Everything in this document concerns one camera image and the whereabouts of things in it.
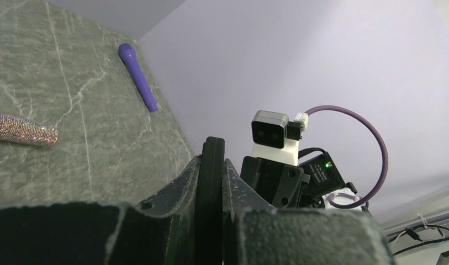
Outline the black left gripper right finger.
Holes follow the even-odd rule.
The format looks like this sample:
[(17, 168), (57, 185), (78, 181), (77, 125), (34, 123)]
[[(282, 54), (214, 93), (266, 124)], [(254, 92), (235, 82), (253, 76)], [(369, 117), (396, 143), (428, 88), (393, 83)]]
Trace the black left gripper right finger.
[(225, 264), (393, 264), (370, 214), (352, 210), (277, 209), (224, 162)]

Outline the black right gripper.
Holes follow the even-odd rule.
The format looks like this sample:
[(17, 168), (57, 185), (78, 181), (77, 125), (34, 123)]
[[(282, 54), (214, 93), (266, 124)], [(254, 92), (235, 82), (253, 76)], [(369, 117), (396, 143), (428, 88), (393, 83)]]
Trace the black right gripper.
[(305, 173), (299, 166), (246, 156), (240, 177), (276, 208), (296, 208), (305, 189)]

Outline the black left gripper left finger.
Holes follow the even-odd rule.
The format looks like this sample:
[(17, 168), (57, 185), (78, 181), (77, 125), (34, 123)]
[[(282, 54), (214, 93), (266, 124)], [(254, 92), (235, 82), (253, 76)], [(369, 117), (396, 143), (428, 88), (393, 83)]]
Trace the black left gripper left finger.
[(13, 204), (0, 207), (0, 264), (194, 264), (200, 157), (136, 205)]

